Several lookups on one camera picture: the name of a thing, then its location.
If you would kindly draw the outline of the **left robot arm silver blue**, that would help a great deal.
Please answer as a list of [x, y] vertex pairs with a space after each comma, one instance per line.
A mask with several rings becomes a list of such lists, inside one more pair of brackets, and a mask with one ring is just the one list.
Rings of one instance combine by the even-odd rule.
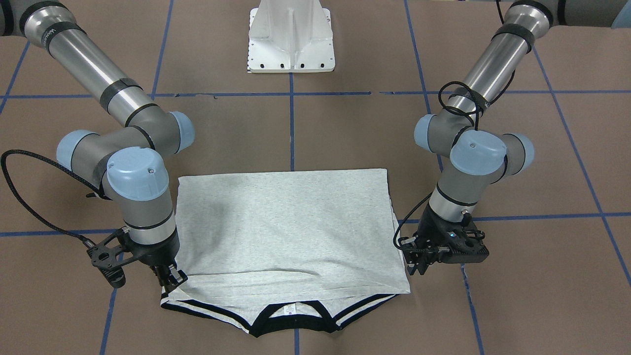
[[473, 212], [489, 185], [518, 175], [535, 157], [530, 139], [495, 134], [482, 117], [502, 97], [519, 63], [538, 39], [557, 26], [628, 29], [628, 0], [516, 0], [500, 12], [502, 25], [465, 79], [439, 90], [440, 111], [424, 115], [413, 133], [417, 146], [445, 159], [417, 231], [393, 245], [402, 252], [408, 274], [423, 275], [435, 263], [480, 263], [489, 256], [485, 233]]

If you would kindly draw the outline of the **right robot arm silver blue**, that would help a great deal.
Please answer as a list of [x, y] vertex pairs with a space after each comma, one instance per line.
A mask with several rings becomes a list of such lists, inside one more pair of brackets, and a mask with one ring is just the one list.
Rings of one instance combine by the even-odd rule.
[[[11, 193], [50, 229], [81, 241], [113, 288], [126, 283], [124, 266], [149, 266], [166, 293], [187, 281], [178, 268], [175, 211], [165, 157], [192, 145], [195, 130], [181, 112], [165, 112], [90, 39], [74, 14], [58, 0], [3, 0], [1, 35], [21, 36], [43, 48], [99, 103], [120, 129], [101, 135], [76, 130], [61, 139], [56, 160], [25, 150], [8, 150], [1, 168]], [[78, 180], [92, 196], [115, 202], [124, 225], [95, 243], [45, 220], [16, 190], [6, 165], [10, 155], [41, 160]]]

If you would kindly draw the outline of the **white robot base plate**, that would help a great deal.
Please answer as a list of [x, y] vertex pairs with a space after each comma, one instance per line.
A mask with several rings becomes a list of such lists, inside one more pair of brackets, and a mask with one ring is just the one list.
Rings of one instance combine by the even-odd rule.
[[319, 0], [262, 0], [250, 10], [248, 72], [332, 72], [335, 66], [331, 13]]

